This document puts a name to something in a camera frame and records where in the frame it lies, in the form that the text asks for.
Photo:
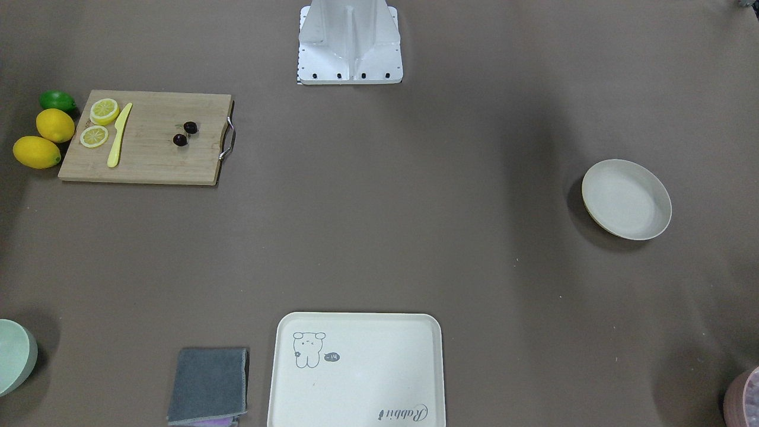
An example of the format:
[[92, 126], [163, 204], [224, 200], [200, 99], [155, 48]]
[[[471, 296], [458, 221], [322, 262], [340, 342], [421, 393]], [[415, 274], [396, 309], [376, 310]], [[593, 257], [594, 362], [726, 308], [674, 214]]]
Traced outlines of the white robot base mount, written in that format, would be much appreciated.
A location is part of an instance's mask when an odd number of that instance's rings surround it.
[[299, 84], [402, 82], [398, 11], [387, 2], [312, 1], [299, 17]]

